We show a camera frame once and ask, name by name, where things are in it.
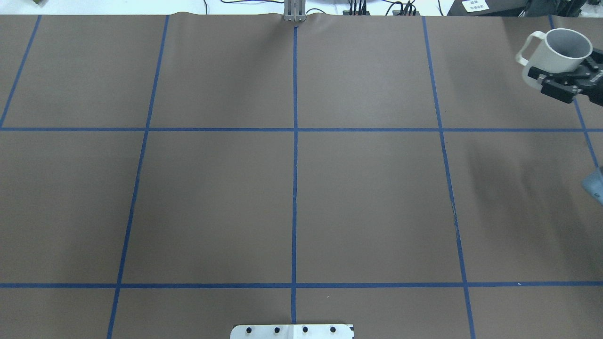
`blue grid line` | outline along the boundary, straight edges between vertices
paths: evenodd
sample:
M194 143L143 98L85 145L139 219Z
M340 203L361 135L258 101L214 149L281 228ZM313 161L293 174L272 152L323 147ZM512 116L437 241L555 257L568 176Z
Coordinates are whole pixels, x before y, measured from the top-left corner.
M260 289L260 288L291 288L293 284L282 283L133 283L133 284L103 284L103 283L0 283L0 288L117 288L123 289ZM461 288L468 287L603 287L603 280L584 281L493 281L493 282L298 282L295 288Z
M145 127L0 127L0 131L146 131ZM510 132L510 133L583 133L603 132L603 128L461 128L444 127L444 132ZM431 127L367 127L367 128L337 128L337 127L308 127L308 128L288 128L288 127L150 127L149 131L169 131L169 132L439 132L439 128Z
M555 24L553 23L553 17L549 14L549 25L551 29L555 29ZM586 145L589 148L590 157L593 159L593 163L595 164L595 168L599 168L599 161L597 161L597 156L595 154L595 150L593 149L593 144L590 142L589 131L586 128L586 124L584 123L584 117L582 117L582 111L580 111L580 106L578 105L578 100L576 98L573 99L573 105L576 108L576 114L578 115L578 120L580 120L580 126L582 126L582 131L584 132L584 139L586 139Z
M151 126L151 117L153 116L153 105L155 102L155 94L157 92L157 82L159 81L159 71L161 70L161 60L163 57L163 48L165 46L165 37L168 32L169 15L165 16L165 22L163 23L163 34L161 38L161 45L159 47L159 56L157 58L157 68L155 69L155 79L153 81L153 89L151 91L151 99L149 102L149 109L147 113L147 124L145 126L145 135L142 138L142 146L140 148L140 158L138 160L138 168L136 169L136 180L134 181L134 190L132 192L132 201L130 204L130 213L128 215L128 224L125 229L124 246L121 252L121 259L119 261L119 271L117 276L117 286L115 287L115 295L113 296L113 306L111 308L111 316L109 318L109 328L107 329L107 339L111 339L113 335L113 325L115 324L115 314L117 313L117 305L119 302L119 291L122 278L124 276L124 265L125 257L128 252L128 242L130 241L130 232L132 230L132 220L134 218L134 207L136 205L136 198L138 195L138 187L140 184L140 171L142 169L142 162L145 157L145 150L147 149L147 140L149 135L149 128Z
M36 24L34 25L34 30L31 32L30 41L27 43L27 47L25 48L25 53L23 54L23 58L21 59L21 64L19 65L19 69L17 70L17 75L14 76L13 87L11 87L10 93L8 94L8 99L6 100L6 104L4 105L4 110L2 111L2 116L0 117L0 127L2 127L2 125L4 124L4 119L6 119L6 114L8 113L8 108L10 107L10 102L13 100L14 91L17 89L17 84L19 83L19 78L21 78L21 72L23 71L25 62L27 61L27 56L30 54L30 49L31 49L32 44L34 43L34 38L36 37L38 27L40 27L41 20L42 20L42 16L38 15Z
M450 203L452 205L452 213L454 216L454 226L456 231L456 249L458 252L458 260L461 266L461 277L463 279L463 291L465 294L465 306L467 308L467 319L469 321L469 332L471 339L475 339L475 327L473 325L473 311L471 309L471 300L469 296L469 286L467 285L467 272L465 271L465 260L463 258L463 245L461 243L461 231L458 227L458 216L456 214L456 204L454 200L454 191L452 189L452 179L450 178L450 167L448 164L448 154L446 153L446 140L444 139L444 128L440 115L440 102L438 100L438 91L435 85L434 65L431 59L431 49L429 47L429 35L427 30L427 21L425 17L421 17L423 21L423 34L425 35L425 48L427 51L427 61L429 64L429 76L431 77L431 89L434 95L435 115L438 119L438 128L440 129L440 144L442 147L442 156L444 158L444 169L446 170L446 181L448 183L448 194L450 195Z
M293 197L291 230L291 323L297 323L297 26L293 28Z

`white bracket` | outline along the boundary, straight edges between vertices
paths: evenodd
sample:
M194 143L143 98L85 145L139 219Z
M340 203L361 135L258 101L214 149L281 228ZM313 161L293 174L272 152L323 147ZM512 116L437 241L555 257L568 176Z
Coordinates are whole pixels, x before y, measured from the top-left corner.
M306 0L285 0L285 21L306 21Z
M354 326L328 325L239 325L230 339L354 339Z

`mug rim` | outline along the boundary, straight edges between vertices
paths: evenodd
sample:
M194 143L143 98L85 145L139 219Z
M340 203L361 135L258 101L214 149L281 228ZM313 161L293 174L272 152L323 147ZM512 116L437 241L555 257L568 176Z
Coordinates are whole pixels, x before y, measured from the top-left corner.
M566 55L563 55L563 54L561 54L561 53L557 52L557 51L556 51L556 50L555 50L553 47L551 47L551 45L549 45L549 41L548 41L549 33L550 33L550 32L552 32L552 31L570 31L570 32L573 32L573 33L577 33L579 36L583 37L583 38L584 38L584 40L586 40L586 42L588 42L588 43L589 43L589 53L588 53L587 55L585 55L584 57L580 57L580 58L574 58L574 57L568 57L568 56L566 56ZM552 30L550 30L550 31L546 32L546 34L545 34L545 38L544 38L544 41L545 41L546 46L547 46L547 47L548 47L548 48L549 48L549 49L550 49L550 50L551 50L553 53L555 53L556 55L558 55L558 56L560 56L560 57L564 57L564 58L571 59L571 60L581 60L581 59L587 58L587 57L588 57L590 54L592 54L592 52L593 52L593 43L590 41L590 39L589 39L589 38L587 38L587 37L586 37L584 34L582 34L582 33L578 32L578 31L575 31L575 30L571 30L571 29L569 29L569 28L553 28Z

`cup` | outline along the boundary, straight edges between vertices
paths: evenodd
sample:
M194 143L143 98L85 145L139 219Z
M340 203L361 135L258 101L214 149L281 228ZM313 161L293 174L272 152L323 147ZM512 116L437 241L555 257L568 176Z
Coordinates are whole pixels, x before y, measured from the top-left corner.
M532 38L540 39L540 44L527 60L522 53ZM526 84L540 90L542 85L528 77L530 67L540 68L549 73L574 71L593 52L593 44L582 33L567 28L556 28L547 33L536 31L528 36L515 60L523 65L522 77Z
M582 187L603 205L603 167L582 180Z

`mug handle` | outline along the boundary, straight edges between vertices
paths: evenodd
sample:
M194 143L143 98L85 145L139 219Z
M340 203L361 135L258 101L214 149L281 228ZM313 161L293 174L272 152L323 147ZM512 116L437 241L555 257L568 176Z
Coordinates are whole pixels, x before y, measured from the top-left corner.
M522 53L523 51L525 51L525 49L528 47L529 43L532 41L532 38L536 37L540 40L544 40L544 38L546 37L546 33L543 33L541 31L536 31L532 34L530 34L528 36L528 38L526 39L526 42L523 44L522 49L519 50L519 52L517 52L517 55L515 55L515 61L519 62L520 64L522 64L522 66L525 66L528 64L528 61L526 58L523 57Z

